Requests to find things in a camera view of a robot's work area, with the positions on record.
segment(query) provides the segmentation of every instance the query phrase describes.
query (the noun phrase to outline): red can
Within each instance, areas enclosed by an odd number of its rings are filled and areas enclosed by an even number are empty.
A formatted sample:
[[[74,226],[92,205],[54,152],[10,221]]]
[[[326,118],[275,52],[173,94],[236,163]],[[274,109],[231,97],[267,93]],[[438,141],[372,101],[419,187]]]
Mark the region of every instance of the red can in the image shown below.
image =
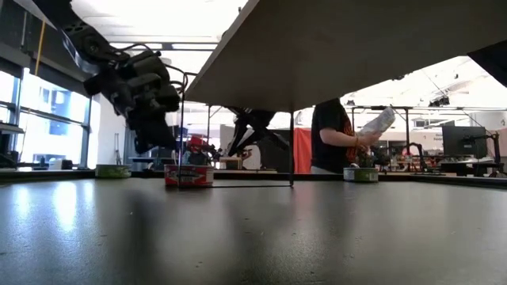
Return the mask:
[[[178,186],[177,165],[164,165],[166,186]],[[182,165],[181,184],[185,187],[207,187],[213,185],[213,167],[206,165]]]

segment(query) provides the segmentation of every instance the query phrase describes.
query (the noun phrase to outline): computer monitor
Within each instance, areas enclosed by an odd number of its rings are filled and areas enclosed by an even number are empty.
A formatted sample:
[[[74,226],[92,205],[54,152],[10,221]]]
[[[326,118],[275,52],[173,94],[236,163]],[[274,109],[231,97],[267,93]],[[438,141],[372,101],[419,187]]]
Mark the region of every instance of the computer monitor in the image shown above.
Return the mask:
[[[445,155],[474,155],[484,158],[488,155],[486,139],[470,140],[470,137],[486,135],[484,127],[442,126]]]

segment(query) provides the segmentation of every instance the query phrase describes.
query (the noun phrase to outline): black t-shirt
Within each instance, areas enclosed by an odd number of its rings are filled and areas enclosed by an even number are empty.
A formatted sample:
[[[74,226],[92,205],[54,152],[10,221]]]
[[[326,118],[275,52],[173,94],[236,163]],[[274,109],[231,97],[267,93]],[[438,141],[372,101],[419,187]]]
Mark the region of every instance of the black t-shirt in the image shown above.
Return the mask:
[[[320,138],[320,131],[325,128],[332,128],[347,135],[354,134],[347,112],[339,99],[315,106],[311,121],[311,165],[334,173],[343,173],[343,168],[350,165],[355,153],[348,147],[325,144]]]

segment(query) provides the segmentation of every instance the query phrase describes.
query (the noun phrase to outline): can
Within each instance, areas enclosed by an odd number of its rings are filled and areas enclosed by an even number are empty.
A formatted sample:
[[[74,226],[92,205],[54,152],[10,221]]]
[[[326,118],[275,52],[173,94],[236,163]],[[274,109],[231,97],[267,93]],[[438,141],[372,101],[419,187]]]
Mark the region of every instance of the can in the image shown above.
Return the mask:
[[[131,176],[129,165],[97,165],[96,178],[129,178]]]
[[[345,168],[343,180],[349,182],[379,182],[379,172],[374,168]]]
[[[178,185],[177,165],[164,165],[166,186],[209,187],[213,185],[213,167],[208,165],[182,165],[181,184]]]

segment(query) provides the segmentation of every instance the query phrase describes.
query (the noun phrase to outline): green can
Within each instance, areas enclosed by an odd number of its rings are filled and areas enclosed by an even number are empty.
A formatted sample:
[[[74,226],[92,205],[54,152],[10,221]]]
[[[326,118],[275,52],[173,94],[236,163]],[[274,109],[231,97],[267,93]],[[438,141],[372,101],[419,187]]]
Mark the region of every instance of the green can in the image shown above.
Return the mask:
[[[343,179],[348,182],[379,182],[379,172],[374,168],[345,168]]]
[[[97,165],[96,178],[129,178],[131,176],[129,165]]]

